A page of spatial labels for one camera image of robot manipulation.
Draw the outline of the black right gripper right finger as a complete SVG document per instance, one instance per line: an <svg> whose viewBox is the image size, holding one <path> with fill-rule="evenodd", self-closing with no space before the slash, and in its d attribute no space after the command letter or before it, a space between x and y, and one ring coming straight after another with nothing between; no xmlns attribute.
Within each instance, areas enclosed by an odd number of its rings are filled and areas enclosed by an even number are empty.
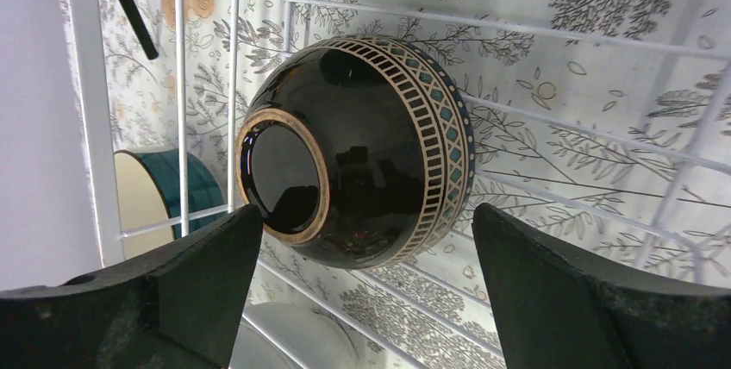
<svg viewBox="0 0 731 369"><path fill-rule="evenodd" d="M487 203L472 231L507 367L729 367L729 290L608 260Z"/></svg>

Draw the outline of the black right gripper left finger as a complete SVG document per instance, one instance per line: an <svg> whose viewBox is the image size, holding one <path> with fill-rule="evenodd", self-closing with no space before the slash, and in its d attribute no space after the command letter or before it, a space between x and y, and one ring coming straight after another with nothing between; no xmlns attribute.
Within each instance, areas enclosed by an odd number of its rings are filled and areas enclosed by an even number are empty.
<svg viewBox="0 0 731 369"><path fill-rule="evenodd" d="M3 291L2 367L228 367L262 235L247 205L62 285Z"/></svg>

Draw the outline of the teal bowl white interior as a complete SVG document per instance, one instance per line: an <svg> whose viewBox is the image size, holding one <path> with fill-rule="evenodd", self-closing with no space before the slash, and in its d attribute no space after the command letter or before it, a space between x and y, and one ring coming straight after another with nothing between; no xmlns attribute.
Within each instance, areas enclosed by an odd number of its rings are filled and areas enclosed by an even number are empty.
<svg viewBox="0 0 731 369"><path fill-rule="evenodd" d="M140 234L138 228L177 218L182 213L179 151L175 147L145 147L115 152L116 183L125 258L131 259L182 236L182 226L163 224ZM226 213L221 186L195 155L187 156L189 231L218 220Z"/></svg>

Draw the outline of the dark brown patterned bowl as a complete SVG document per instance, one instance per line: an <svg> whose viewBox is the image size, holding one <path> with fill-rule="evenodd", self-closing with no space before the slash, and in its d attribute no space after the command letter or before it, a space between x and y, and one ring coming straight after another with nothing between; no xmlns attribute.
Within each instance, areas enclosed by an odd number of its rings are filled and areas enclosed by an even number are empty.
<svg viewBox="0 0 731 369"><path fill-rule="evenodd" d="M237 185L265 231L328 267L388 266L452 229L472 191L474 133L456 84L389 35L345 35L289 57L238 134Z"/></svg>

